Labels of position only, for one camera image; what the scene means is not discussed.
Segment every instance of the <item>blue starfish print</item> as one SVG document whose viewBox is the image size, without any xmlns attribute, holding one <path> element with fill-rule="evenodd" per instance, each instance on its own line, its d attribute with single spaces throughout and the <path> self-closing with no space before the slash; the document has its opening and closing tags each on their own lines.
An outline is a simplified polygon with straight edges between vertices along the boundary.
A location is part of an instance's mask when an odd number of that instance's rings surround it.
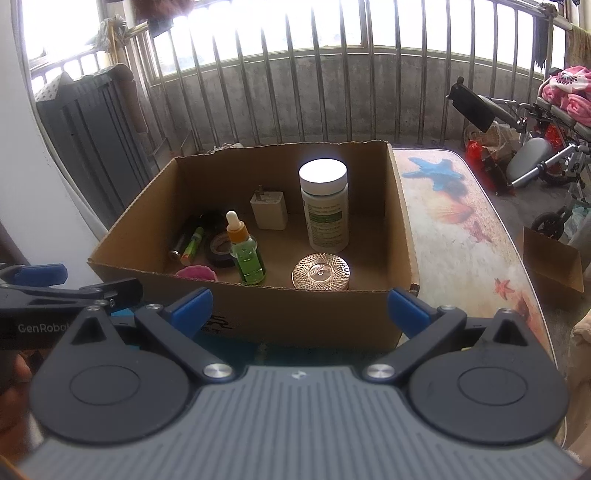
<svg viewBox="0 0 591 480">
<path fill-rule="evenodd" d="M 445 191 L 452 196 L 460 197 L 467 193 L 465 185 L 461 182 L 464 175 L 452 170 L 452 161 L 444 158 L 435 164 L 418 157 L 410 157 L 409 160 L 418 165 L 419 170 L 403 173 L 408 179 L 431 179 L 433 191 Z"/>
</svg>

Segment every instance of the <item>pink blanket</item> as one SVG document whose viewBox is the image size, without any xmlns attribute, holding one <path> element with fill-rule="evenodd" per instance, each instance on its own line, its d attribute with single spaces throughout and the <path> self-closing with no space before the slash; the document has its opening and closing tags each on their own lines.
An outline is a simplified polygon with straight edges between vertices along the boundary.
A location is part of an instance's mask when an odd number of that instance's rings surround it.
<svg viewBox="0 0 591 480">
<path fill-rule="evenodd" d="M 542 98 L 591 127 L 591 70 L 581 66 L 563 70 L 542 89 Z"/>
</svg>

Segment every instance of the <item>small cardboard box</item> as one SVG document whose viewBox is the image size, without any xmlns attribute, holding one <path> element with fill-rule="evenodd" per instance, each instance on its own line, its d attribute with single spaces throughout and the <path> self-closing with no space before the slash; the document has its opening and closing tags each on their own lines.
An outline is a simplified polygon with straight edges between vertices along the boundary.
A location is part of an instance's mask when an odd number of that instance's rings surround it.
<svg viewBox="0 0 591 480">
<path fill-rule="evenodd" d="M 524 227 L 517 248 L 540 303 L 572 309 L 584 293 L 576 248 Z"/>
</svg>

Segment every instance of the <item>black electrical tape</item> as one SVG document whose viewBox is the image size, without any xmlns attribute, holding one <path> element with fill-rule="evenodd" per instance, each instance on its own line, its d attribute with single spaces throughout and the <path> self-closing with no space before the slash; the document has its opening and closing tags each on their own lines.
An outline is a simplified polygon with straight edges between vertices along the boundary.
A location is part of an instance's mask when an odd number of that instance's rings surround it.
<svg viewBox="0 0 591 480">
<path fill-rule="evenodd" d="M 205 257 L 214 267 L 233 267 L 234 260 L 230 255 L 232 243 L 227 232 L 220 232 L 206 241 Z"/>
</svg>

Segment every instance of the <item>wheelchair wheel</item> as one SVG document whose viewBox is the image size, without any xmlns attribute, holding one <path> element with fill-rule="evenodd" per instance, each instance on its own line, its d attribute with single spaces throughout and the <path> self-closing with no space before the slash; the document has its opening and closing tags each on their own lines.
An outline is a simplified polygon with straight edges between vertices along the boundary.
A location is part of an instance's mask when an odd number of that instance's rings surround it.
<svg viewBox="0 0 591 480">
<path fill-rule="evenodd" d="M 558 213 L 546 212 L 532 222 L 531 229 L 534 232 L 558 240 L 564 232 L 564 222 Z"/>
</svg>

